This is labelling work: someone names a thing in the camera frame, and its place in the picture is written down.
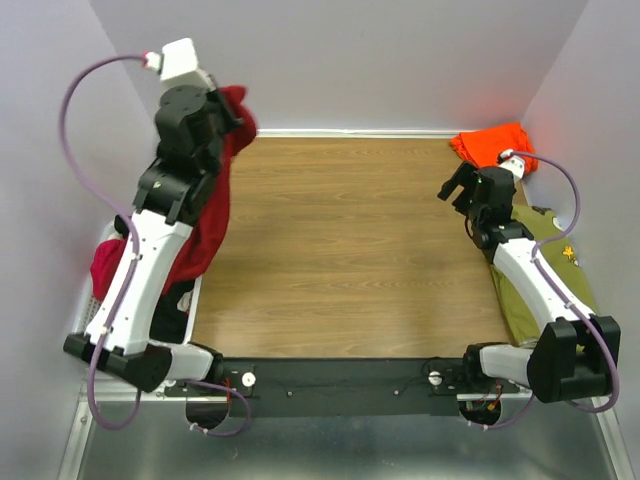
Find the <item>dark red t shirt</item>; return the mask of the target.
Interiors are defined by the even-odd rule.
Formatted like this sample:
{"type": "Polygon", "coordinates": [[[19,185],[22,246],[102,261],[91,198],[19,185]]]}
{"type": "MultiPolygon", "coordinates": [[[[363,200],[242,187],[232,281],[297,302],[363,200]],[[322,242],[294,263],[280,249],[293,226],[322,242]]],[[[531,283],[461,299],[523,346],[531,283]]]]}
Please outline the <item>dark red t shirt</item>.
{"type": "Polygon", "coordinates": [[[190,237],[176,256],[162,294],[168,293],[175,283],[195,280],[210,266],[224,241],[229,225],[232,162],[257,136],[255,117],[244,104],[247,87],[233,84],[222,87],[221,92],[232,111],[243,120],[243,124],[225,136],[224,166],[217,177],[215,191],[204,206],[190,237]]]}

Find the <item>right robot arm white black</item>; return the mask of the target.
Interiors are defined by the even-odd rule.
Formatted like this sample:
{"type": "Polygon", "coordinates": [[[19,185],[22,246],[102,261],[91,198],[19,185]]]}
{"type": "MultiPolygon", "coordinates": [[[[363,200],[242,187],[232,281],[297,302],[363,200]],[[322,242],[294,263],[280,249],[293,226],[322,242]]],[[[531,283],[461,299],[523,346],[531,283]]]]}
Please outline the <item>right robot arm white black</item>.
{"type": "Polygon", "coordinates": [[[587,398],[605,397],[604,406],[611,408],[620,393],[620,327],[566,286],[544,258],[543,241],[514,218],[513,197],[523,174],[517,152],[508,152],[496,166],[463,162],[438,194],[464,216],[473,243],[515,288],[540,330],[531,349],[469,346],[459,370],[461,382],[480,392],[496,378],[505,379],[531,390],[543,403],[582,408],[587,398]]]}

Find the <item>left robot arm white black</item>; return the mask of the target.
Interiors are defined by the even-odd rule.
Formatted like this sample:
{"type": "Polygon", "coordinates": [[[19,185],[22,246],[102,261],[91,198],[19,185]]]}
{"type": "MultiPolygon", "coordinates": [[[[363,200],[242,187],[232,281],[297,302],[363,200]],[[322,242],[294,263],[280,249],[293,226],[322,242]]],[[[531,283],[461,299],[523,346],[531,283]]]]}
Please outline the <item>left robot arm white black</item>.
{"type": "Polygon", "coordinates": [[[153,342],[149,332],[174,261],[219,186],[224,139],[243,121],[209,74],[164,84],[154,117],[156,158],[138,181],[128,244],[100,310],[84,331],[66,337],[63,349],[146,393],[187,379],[209,395],[222,380],[215,352],[153,342]]]}

